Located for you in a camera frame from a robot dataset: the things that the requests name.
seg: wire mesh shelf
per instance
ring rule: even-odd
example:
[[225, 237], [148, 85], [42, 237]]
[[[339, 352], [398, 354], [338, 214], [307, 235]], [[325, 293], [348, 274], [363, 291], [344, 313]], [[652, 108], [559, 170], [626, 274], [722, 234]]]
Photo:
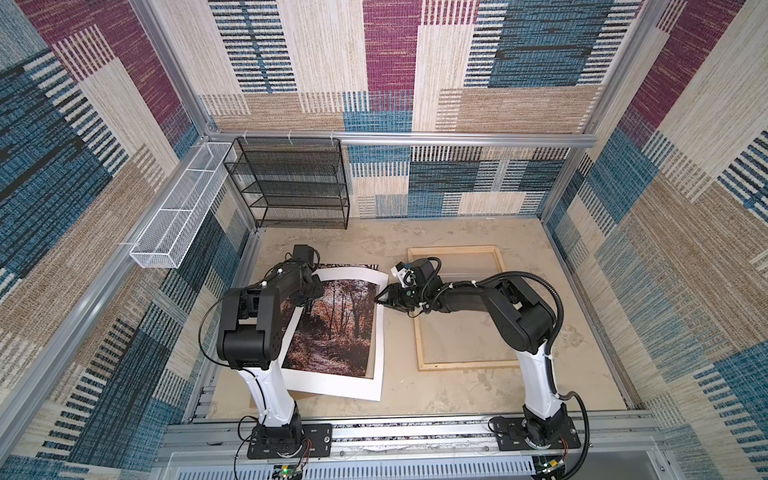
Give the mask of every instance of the wire mesh shelf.
[[240, 137], [224, 166], [259, 227], [346, 228], [349, 190], [341, 143]]
[[178, 268], [227, 178], [231, 144], [208, 142], [187, 165], [162, 206], [131, 248], [141, 268]]

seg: white wire basket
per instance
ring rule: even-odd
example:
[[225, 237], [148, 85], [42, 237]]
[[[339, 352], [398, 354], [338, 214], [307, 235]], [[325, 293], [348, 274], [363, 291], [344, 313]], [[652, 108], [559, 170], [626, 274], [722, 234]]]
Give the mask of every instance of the white wire basket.
[[141, 268], [178, 268], [181, 265], [227, 178], [225, 159], [237, 159], [228, 143], [208, 142], [195, 154], [131, 248], [131, 258]]

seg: empty wooden frame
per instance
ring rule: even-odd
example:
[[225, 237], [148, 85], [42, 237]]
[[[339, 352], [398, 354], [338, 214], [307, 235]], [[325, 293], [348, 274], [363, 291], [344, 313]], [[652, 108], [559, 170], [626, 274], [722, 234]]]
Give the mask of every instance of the empty wooden frame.
[[[502, 259], [502, 252], [496, 245], [471, 245], [466, 247], [415, 247], [408, 249], [408, 261], [412, 262], [417, 258], [440, 257], [441, 255], [477, 255], [491, 254], [496, 263], [498, 273], [505, 272], [507, 269]], [[519, 367], [518, 360], [482, 360], [476, 362], [436, 362], [426, 363], [424, 361], [424, 346], [422, 344], [422, 319], [416, 317], [413, 319], [413, 328], [416, 334], [416, 359], [419, 363], [419, 371], [433, 370], [463, 370], [463, 369], [500, 369]]]

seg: forest photograph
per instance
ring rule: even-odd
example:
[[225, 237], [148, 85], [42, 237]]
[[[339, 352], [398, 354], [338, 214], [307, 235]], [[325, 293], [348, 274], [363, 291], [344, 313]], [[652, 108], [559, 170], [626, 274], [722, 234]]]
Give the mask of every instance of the forest photograph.
[[283, 368], [365, 377], [377, 285], [327, 280], [323, 286], [325, 295], [299, 318]]

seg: concrete floor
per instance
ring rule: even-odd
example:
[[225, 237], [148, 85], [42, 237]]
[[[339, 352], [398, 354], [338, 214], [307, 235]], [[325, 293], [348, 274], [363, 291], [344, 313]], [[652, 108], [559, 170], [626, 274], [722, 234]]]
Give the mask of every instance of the concrete floor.
[[[407, 261], [410, 247], [498, 245], [507, 270], [526, 270], [544, 277], [563, 299], [564, 327], [552, 350], [559, 389], [562, 392], [578, 391], [590, 410], [626, 408], [541, 223], [536, 219], [350, 219], [348, 230], [269, 228], [262, 239], [252, 281], [260, 280], [272, 265], [283, 259], [285, 252], [293, 249], [295, 243], [307, 243], [316, 248], [323, 263], [377, 263], [379, 270], [384, 272], [399, 261]], [[545, 300], [550, 298], [543, 290], [536, 290]], [[384, 321], [381, 401], [298, 394], [295, 397], [302, 417], [521, 411], [525, 391], [518, 368], [420, 372], [416, 365], [413, 320], [404, 313], [385, 309]], [[497, 359], [514, 358], [510, 352], [500, 352]], [[209, 417], [239, 419], [254, 414], [253, 405], [240, 376], [233, 370], [222, 369]], [[571, 400], [568, 408], [578, 409], [578, 404]]]

